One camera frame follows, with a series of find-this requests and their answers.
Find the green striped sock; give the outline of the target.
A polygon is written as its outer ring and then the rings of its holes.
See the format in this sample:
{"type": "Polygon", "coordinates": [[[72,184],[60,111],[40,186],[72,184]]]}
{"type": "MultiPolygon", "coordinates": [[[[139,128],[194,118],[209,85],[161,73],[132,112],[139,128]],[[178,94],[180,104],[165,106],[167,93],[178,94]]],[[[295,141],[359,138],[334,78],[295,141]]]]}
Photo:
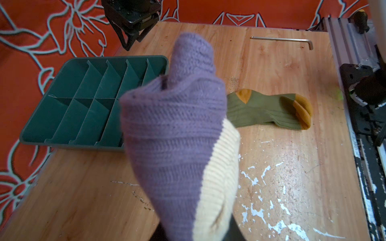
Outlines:
{"type": "Polygon", "coordinates": [[[227,95],[227,107],[227,118],[236,128],[274,124],[285,129],[307,130],[312,125],[311,103],[295,93],[264,95],[241,89],[227,95]]]}

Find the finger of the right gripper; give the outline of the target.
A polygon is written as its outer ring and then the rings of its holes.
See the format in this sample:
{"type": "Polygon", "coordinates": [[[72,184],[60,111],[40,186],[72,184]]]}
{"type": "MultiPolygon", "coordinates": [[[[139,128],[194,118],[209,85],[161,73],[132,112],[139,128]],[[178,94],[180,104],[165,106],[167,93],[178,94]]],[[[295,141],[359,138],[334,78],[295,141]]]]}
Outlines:
{"type": "Polygon", "coordinates": [[[126,26],[119,26],[113,23],[113,28],[118,35],[122,47],[129,51],[136,41],[136,30],[127,28],[126,26]]]}
{"type": "Polygon", "coordinates": [[[157,22],[158,22],[158,19],[151,19],[145,22],[144,24],[142,24],[139,30],[139,36],[137,37],[136,40],[138,42],[141,42],[146,37],[146,35],[154,28],[157,22]]]}

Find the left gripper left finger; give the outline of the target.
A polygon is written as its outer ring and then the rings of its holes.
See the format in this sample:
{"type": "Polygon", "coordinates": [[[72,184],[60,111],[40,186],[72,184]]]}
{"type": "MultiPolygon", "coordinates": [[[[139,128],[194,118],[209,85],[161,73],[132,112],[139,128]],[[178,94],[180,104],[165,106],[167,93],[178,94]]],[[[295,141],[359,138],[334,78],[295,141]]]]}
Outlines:
{"type": "Polygon", "coordinates": [[[157,226],[149,241],[168,241],[166,232],[161,224],[157,226]]]}

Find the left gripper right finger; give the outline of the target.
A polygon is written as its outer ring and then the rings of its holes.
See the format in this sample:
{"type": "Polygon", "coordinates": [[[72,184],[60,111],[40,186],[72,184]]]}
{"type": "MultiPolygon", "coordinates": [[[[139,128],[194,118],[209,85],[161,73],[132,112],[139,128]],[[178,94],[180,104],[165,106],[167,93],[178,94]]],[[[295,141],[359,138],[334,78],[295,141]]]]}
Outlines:
{"type": "Polygon", "coordinates": [[[229,229],[224,237],[224,241],[246,241],[234,216],[231,216],[229,229]]]}

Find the purple striped sock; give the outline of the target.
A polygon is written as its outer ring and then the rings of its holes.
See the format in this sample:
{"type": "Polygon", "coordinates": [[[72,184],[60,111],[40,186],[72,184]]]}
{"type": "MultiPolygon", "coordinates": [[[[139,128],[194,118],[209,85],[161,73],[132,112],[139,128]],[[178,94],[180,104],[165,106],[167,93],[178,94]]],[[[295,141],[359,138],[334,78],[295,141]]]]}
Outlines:
{"type": "Polygon", "coordinates": [[[170,241],[221,241],[238,189],[240,134],[201,36],[175,42],[169,73],[120,98],[124,148],[170,241]]]}

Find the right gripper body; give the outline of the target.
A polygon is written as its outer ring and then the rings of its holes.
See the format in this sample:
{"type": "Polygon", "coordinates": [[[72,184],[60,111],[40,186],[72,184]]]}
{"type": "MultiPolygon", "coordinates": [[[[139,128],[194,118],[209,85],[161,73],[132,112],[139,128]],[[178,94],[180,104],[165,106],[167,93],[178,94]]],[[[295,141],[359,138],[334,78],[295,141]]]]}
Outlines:
{"type": "Polygon", "coordinates": [[[110,24],[123,30],[143,30],[159,21],[159,1],[102,0],[101,3],[110,24]]]}

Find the green compartment tray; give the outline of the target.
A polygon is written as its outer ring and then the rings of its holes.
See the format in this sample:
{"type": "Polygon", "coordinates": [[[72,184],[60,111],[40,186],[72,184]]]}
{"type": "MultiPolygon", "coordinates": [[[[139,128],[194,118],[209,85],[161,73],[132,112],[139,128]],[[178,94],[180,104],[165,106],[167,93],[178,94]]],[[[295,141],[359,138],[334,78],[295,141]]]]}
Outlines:
{"type": "Polygon", "coordinates": [[[20,134],[26,145],[122,151],[121,96],[168,72],[163,55],[73,58],[20,134]]]}

